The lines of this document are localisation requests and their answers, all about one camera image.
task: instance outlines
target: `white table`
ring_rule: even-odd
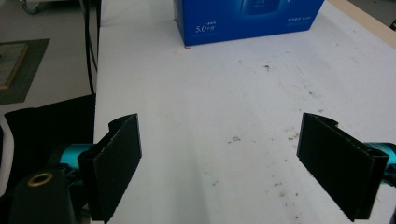
[[[104,1],[95,141],[139,116],[110,223],[350,223],[296,157],[303,112],[396,143],[396,50],[325,2],[310,31],[185,49],[171,0]],[[370,220],[389,223],[383,185]]]

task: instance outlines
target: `caster wheel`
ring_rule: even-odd
[[[28,3],[24,3],[22,5],[22,8],[25,12],[27,12],[28,14],[36,14],[38,12],[38,4],[28,4]]]

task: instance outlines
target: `gray floor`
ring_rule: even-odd
[[[396,0],[350,1],[387,26],[396,19]],[[29,15],[22,10],[19,0],[0,0],[0,42],[50,38],[25,102],[0,105],[0,115],[90,93],[84,21],[78,1],[41,3],[39,9],[37,14]]]

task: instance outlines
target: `tabletop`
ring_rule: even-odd
[[[142,160],[109,223],[350,223],[296,152],[304,112],[396,142],[396,49],[325,1],[306,32],[184,48],[172,1],[103,1],[95,141],[137,113]],[[381,185],[369,220],[389,223]]]

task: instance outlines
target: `cardboard box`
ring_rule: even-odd
[[[309,30],[324,0],[174,0],[186,46]]]

